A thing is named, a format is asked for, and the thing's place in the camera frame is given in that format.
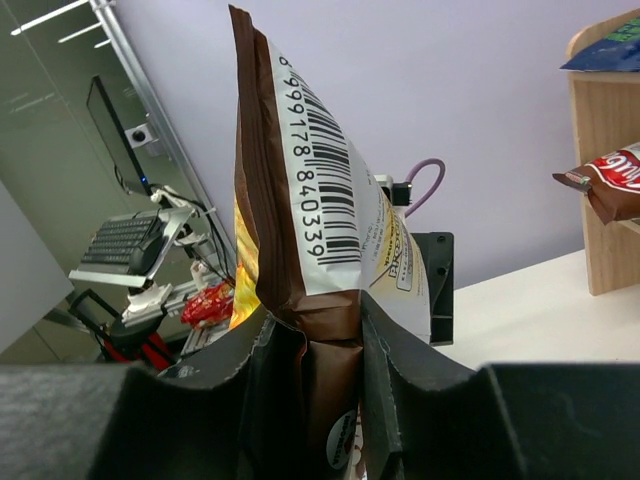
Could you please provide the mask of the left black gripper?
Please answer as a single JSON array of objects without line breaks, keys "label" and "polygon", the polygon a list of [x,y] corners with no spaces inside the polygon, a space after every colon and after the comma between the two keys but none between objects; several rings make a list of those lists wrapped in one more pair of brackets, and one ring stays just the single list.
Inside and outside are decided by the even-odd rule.
[{"label": "left black gripper", "polygon": [[429,287],[433,346],[454,343],[454,235],[413,233],[420,249]]}]

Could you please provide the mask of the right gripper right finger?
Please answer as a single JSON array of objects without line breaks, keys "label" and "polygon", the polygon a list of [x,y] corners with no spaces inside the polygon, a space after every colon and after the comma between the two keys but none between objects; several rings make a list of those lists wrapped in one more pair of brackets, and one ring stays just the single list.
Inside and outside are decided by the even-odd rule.
[{"label": "right gripper right finger", "polygon": [[372,479],[635,479],[639,368],[469,369],[361,301],[363,457]]}]

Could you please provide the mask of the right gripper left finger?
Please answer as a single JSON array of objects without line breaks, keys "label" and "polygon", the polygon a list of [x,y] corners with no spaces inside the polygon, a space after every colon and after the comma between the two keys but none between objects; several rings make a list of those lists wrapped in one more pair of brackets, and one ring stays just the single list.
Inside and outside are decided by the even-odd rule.
[{"label": "right gripper left finger", "polygon": [[255,368],[259,312],[191,357],[183,375],[138,364],[5,366],[5,479],[266,479]]}]

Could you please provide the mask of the Chuba cassava chips bag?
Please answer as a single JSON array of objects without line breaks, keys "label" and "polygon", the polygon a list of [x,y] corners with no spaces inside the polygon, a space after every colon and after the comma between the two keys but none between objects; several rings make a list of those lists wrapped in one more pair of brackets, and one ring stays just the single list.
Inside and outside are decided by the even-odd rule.
[{"label": "Chuba cassava chips bag", "polygon": [[552,178],[583,193],[604,225],[639,218],[639,143],[616,150]]},{"label": "Chuba cassava chips bag", "polygon": [[230,8],[238,78],[231,323],[264,307],[293,331],[278,479],[340,479],[351,456],[370,295],[431,338],[421,252],[352,142],[250,14]]}]

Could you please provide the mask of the Burts sea salt vinegar bag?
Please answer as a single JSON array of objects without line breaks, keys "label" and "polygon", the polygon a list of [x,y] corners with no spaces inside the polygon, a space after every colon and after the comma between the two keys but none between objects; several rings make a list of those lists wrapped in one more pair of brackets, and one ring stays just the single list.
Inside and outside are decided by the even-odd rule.
[{"label": "Burts sea salt vinegar bag", "polygon": [[576,72],[638,72],[639,18],[632,19],[581,50],[561,69]]}]

